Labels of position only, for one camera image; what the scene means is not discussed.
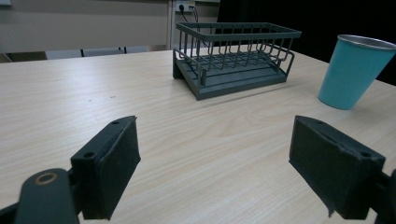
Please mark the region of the wall power socket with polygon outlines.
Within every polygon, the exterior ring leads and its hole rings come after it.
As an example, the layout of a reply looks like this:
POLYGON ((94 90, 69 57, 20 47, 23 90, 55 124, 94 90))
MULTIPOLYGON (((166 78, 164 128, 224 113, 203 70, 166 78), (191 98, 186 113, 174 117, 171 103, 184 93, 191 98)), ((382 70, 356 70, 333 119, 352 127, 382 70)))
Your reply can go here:
POLYGON ((195 2, 194 1, 188 1, 188 0, 177 0, 176 1, 176 12, 193 12, 193 9, 195 8, 195 2))

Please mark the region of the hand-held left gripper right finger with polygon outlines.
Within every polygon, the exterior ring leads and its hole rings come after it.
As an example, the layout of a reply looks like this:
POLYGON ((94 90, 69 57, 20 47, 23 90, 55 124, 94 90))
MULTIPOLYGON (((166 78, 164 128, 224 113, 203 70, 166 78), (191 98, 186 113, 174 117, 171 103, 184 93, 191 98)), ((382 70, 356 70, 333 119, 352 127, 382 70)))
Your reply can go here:
POLYGON ((331 125, 297 116, 290 143, 290 164, 332 214, 365 219, 370 194, 386 158, 331 125))

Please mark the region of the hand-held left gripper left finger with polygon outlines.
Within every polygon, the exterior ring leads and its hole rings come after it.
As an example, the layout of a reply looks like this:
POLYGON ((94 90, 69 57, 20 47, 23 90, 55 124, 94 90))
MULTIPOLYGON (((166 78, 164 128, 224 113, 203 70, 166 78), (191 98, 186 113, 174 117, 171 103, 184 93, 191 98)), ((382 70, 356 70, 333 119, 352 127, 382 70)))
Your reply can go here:
POLYGON ((136 116, 111 121, 71 157, 85 219, 111 219, 140 160, 136 116))

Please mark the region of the teal cup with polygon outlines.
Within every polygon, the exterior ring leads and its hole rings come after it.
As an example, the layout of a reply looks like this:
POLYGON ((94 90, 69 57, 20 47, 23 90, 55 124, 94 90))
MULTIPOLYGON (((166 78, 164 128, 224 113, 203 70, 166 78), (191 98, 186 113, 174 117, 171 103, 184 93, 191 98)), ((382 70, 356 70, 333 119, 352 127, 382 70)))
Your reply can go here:
POLYGON ((396 54, 396 44, 360 35, 338 35, 318 93, 325 105, 349 110, 396 54))

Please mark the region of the dark grey wire rack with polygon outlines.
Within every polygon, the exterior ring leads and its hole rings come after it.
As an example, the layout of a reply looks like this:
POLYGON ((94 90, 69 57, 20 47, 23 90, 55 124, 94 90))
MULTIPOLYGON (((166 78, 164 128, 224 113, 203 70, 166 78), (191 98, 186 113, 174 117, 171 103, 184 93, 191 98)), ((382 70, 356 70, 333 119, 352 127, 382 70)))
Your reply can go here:
POLYGON ((269 22, 179 22, 177 29, 173 78, 198 100, 286 82, 301 36, 269 22))

